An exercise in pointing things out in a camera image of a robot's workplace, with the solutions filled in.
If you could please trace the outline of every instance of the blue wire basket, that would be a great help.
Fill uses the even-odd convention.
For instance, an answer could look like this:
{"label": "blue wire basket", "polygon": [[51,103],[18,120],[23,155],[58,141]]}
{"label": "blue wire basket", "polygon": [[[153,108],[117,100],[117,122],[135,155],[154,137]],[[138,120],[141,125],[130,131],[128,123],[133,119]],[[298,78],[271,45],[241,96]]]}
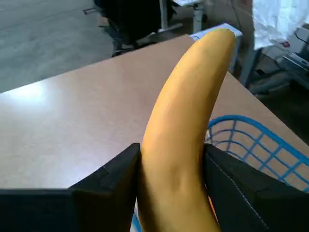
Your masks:
{"label": "blue wire basket", "polygon": [[[287,185],[309,192],[309,158],[251,118],[226,115],[210,121],[205,142]],[[141,232],[136,214],[132,223]]]}

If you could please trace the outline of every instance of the table leg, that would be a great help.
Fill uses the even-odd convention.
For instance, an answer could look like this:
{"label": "table leg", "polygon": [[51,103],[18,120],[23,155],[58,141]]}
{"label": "table leg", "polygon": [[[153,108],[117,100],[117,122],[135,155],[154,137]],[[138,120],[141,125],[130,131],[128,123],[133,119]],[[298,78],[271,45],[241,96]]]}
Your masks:
{"label": "table leg", "polygon": [[258,61],[261,52],[262,52],[262,49],[258,49],[258,50],[254,49],[254,43],[250,45],[245,62],[242,66],[240,77],[239,77],[240,83],[246,88],[249,86],[249,84],[254,79],[253,72],[255,69],[256,62]]}
{"label": "table leg", "polygon": [[166,30],[168,28],[168,8],[167,0],[160,0],[160,11],[161,11],[161,29]]}
{"label": "table leg", "polygon": [[202,30],[203,14],[204,14],[204,4],[203,3],[194,4],[193,33]]}

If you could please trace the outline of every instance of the office chair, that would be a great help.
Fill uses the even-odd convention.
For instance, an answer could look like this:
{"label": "office chair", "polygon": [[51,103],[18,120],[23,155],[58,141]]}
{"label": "office chair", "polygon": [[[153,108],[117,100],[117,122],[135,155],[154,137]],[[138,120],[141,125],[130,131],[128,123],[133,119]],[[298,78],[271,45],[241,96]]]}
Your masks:
{"label": "office chair", "polygon": [[[109,26],[105,31],[113,39],[112,57],[153,44],[138,44],[137,40],[156,33],[161,25],[161,13],[158,0],[94,0],[94,8],[84,13],[97,10],[108,19]],[[171,0],[168,1],[168,19],[174,10]]]}

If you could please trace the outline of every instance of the desk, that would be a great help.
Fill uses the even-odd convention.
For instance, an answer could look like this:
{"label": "desk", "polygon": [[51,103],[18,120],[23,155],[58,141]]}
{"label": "desk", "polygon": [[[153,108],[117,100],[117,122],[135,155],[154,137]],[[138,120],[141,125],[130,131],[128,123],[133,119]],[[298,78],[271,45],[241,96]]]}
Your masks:
{"label": "desk", "polygon": [[[164,82],[193,42],[185,35],[0,94],[0,188],[66,188],[141,142]],[[230,74],[212,118],[226,114],[258,120],[309,154]]]}

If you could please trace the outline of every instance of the blue basket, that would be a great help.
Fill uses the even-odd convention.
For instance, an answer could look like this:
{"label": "blue basket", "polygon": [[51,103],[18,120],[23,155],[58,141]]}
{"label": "blue basket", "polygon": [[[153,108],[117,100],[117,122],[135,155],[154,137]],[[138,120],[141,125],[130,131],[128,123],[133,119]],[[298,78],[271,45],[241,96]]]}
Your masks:
{"label": "blue basket", "polygon": [[[222,129],[222,124],[224,124],[224,122],[229,122],[229,128]],[[252,134],[249,134],[249,132],[238,129],[239,123],[254,127],[258,133],[253,136]],[[220,129],[215,131],[216,125],[218,124],[221,124]],[[223,133],[225,133],[228,138],[225,139],[224,136],[220,136]],[[273,144],[275,144],[273,149],[268,148],[261,142],[263,137],[267,137]],[[244,140],[251,141],[252,143],[249,146],[246,146],[242,142]],[[249,163],[248,158],[253,157],[257,160],[256,163],[258,163],[257,166],[253,165],[256,169],[269,174],[273,178],[276,178],[287,185],[294,186],[304,192],[309,192],[309,158],[271,132],[261,123],[251,118],[239,115],[218,117],[209,122],[208,136],[205,141],[219,147],[221,150],[245,163]],[[231,149],[233,145],[242,147],[243,150],[245,150],[245,153],[242,155],[237,154]],[[254,149],[257,146],[261,147],[263,158],[261,158],[261,154],[255,154]],[[287,156],[290,156],[293,159],[292,163],[285,161]],[[274,161],[278,163],[277,166],[281,165],[283,167],[281,168],[281,172],[274,168]]]}

